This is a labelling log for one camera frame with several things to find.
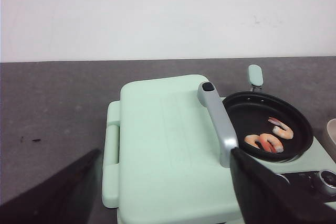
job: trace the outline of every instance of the shrimp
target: shrimp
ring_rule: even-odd
[[[259,142],[266,152],[274,152],[274,153],[277,152],[268,141],[260,140],[260,137],[258,135],[247,135],[245,136],[244,141],[249,145],[252,145],[253,147],[260,149],[259,146],[255,143]]]
[[[276,150],[277,153],[284,151],[283,145],[280,142],[280,140],[278,140],[277,137],[275,137],[271,134],[263,133],[263,134],[260,135],[259,140],[260,140],[260,142],[271,143],[273,148]]]
[[[258,140],[259,140],[258,135],[248,135],[248,136],[245,136],[245,138],[244,138],[244,141],[246,143],[248,143],[249,145],[252,145],[255,148],[260,149],[259,146],[256,144],[256,142],[258,142]]]
[[[294,136],[294,132],[292,131],[292,129],[290,127],[288,127],[287,125],[285,125],[284,123],[282,123],[281,121],[279,121],[278,119],[275,118],[269,118],[268,122],[275,124],[275,125],[279,125],[278,126],[274,126],[273,128],[273,133],[276,134],[277,136],[280,136],[284,139],[292,139]]]

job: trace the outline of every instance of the mint green appliance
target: mint green appliance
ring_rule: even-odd
[[[119,224],[244,223],[208,110],[197,98],[204,81],[188,75],[131,82],[110,103],[102,201],[118,208]],[[258,161],[275,173],[336,171],[315,138],[294,161]]]

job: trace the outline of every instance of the black frying pan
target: black frying pan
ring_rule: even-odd
[[[223,105],[236,131],[239,148],[250,155],[268,161],[284,161],[304,153],[312,144],[312,128],[296,108],[289,103],[260,92],[239,92],[229,95]],[[273,117],[288,125],[294,132],[293,139],[278,136],[284,146],[282,153],[269,153],[244,142],[246,135],[272,133],[274,125],[268,122]]]

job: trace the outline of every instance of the pan handle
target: pan handle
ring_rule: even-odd
[[[197,97],[201,105],[208,109],[212,124],[219,140],[219,162],[223,167],[230,167],[230,151],[238,147],[238,139],[232,122],[211,82],[202,82],[198,86]]]
[[[262,75],[263,71],[260,66],[255,64],[248,66],[248,80],[251,84],[251,91],[261,91],[262,84],[264,84]]]

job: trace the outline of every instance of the frying pan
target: frying pan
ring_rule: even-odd
[[[223,105],[218,105],[219,95],[212,83],[201,83],[198,87],[198,99],[208,108],[218,136],[222,166],[229,167],[228,149],[238,145],[246,153],[271,162],[285,162],[302,155],[313,141],[312,128],[308,120],[291,104],[272,95],[258,92],[261,91],[263,83],[259,66],[249,66],[249,80],[252,84],[251,91],[227,96],[222,103],[224,110]],[[277,118],[294,132],[291,140],[276,136],[284,146],[282,153],[266,152],[261,146],[258,149],[244,142],[246,135],[262,133],[274,135],[272,133],[274,125],[267,121],[269,117]]]

